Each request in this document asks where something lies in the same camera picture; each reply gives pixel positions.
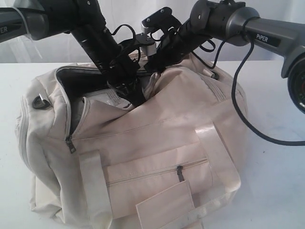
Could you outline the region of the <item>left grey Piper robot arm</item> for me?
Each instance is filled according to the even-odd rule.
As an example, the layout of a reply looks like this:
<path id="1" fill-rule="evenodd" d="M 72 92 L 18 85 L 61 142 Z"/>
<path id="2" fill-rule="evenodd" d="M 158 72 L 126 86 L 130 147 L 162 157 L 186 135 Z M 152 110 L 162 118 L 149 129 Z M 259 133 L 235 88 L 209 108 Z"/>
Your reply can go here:
<path id="1" fill-rule="evenodd" d="M 139 60 L 130 53 L 139 51 L 135 30 L 126 25 L 132 37 L 117 43 L 96 0 L 16 0 L 0 9 L 0 41 L 26 36 L 39 41 L 61 33 L 72 34 L 108 86 L 134 106 L 146 99 L 137 72 Z"/>

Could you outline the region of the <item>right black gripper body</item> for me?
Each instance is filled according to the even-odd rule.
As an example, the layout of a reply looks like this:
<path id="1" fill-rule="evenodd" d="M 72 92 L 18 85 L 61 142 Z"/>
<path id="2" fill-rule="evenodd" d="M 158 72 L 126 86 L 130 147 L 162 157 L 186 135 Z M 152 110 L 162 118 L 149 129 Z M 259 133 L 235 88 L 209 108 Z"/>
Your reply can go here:
<path id="1" fill-rule="evenodd" d="M 178 30 L 170 32 L 161 41 L 155 56 L 165 56 L 166 67 L 178 64 L 186 55 L 210 39 L 209 35 L 194 33 L 191 30 L 191 22 L 187 20 Z"/>

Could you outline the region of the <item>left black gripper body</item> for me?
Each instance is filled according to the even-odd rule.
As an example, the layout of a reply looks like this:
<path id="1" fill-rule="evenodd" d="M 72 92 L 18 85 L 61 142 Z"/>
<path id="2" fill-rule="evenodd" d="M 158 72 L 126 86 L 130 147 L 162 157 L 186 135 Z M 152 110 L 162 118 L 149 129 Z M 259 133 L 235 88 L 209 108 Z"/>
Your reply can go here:
<path id="1" fill-rule="evenodd" d="M 141 86 L 137 79 L 140 68 L 137 60 L 130 58 L 128 51 L 118 44 L 107 26 L 82 25 L 72 32 L 108 85 L 120 95 L 135 95 Z"/>

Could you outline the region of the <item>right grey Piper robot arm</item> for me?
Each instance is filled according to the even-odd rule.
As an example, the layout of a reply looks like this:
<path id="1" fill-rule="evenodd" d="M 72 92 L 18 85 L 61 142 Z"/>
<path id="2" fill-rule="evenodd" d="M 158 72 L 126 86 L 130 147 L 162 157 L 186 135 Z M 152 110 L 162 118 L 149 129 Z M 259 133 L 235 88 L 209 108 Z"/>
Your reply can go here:
<path id="1" fill-rule="evenodd" d="M 189 19 L 181 23 L 169 7 L 163 7 L 142 21 L 145 34 L 162 31 L 154 54 L 149 54 L 145 69 L 162 71 L 210 39 L 235 46 L 250 42 L 284 58 L 281 76 L 288 80 L 294 105 L 305 109 L 305 26 L 300 23 L 263 19 L 244 2 L 197 1 Z"/>

